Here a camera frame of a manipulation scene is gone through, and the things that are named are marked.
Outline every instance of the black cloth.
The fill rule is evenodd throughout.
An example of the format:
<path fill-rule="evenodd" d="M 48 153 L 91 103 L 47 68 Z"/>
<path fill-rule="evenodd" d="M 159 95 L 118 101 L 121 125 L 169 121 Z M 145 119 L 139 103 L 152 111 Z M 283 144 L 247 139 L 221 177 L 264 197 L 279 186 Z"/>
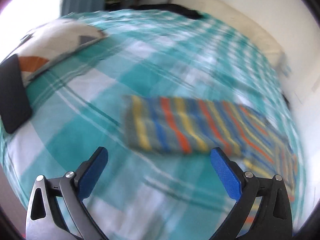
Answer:
<path fill-rule="evenodd" d="M 178 4 L 173 3 L 163 3 L 163 4 L 144 4 L 139 6 L 131 6 L 131 9 L 134 10 L 162 10 L 162 11 L 170 11 L 174 13 L 178 13 L 183 15 L 189 19 L 198 20 L 203 18 L 201 14 L 199 14 L 195 10 L 190 10 L 186 7 L 183 7 Z"/>
<path fill-rule="evenodd" d="M 22 83 L 18 56 L 0 64 L 0 116 L 7 133 L 14 133 L 32 115 Z"/>

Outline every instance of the bedsheet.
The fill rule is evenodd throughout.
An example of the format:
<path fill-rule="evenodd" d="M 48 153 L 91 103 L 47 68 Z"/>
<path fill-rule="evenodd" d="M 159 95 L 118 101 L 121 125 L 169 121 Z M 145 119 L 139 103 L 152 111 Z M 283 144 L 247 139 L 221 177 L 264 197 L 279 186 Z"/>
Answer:
<path fill-rule="evenodd" d="M 291 192 L 297 222 L 303 154 L 276 72 L 248 38 L 204 16 L 191 20 L 157 10 L 67 16 L 109 37 L 35 79 L 27 87 L 33 117 L 13 135 L 1 129 L 1 164 L 25 207 L 36 176 L 74 171 L 104 146 L 109 162 L 84 203 L 109 239 L 210 238 L 234 201 L 209 155 L 143 153 L 129 150 L 123 140 L 122 96 L 177 96 L 247 105 L 287 136 L 298 160 Z M 259 169 L 236 161 L 243 170 Z M 62 212 L 69 224 L 66 209 Z"/>

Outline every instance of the black tablet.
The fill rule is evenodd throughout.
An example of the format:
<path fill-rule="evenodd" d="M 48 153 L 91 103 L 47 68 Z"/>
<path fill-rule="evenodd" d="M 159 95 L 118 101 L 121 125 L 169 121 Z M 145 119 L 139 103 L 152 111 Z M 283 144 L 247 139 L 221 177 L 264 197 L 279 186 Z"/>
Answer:
<path fill-rule="evenodd" d="M 7 133 L 14 133 L 32 115 L 16 54 L 0 64 L 0 116 Z"/>

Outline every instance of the blue textured pad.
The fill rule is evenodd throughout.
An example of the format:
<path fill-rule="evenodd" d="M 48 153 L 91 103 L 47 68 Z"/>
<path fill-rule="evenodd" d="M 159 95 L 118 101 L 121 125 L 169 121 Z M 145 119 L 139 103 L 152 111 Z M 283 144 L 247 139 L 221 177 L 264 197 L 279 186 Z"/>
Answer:
<path fill-rule="evenodd" d="M 210 158 L 212 167 L 215 169 L 229 197 L 238 201 L 241 197 L 242 190 L 241 183 L 237 176 L 228 166 L 226 161 L 220 156 L 218 150 L 213 149 Z"/>
<path fill-rule="evenodd" d="M 108 163 L 108 151 L 103 148 L 99 155 L 95 158 L 91 166 L 82 176 L 78 183 L 78 198 L 80 201 L 88 198 L 96 185 L 103 169 Z"/>

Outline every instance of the striped towel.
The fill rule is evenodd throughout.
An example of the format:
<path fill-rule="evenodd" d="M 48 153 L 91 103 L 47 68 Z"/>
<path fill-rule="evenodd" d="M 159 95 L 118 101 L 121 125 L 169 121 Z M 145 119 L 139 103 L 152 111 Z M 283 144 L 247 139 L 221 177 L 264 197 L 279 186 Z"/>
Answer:
<path fill-rule="evenodd" d="M 192 98 L 129 96 L 127 100 L 124 133 L 131 149 L 209 154 L 220 147 L 256 176 L 282 175 L 293 196 L 296 157 L 288 139 L 255 110 Z"/>

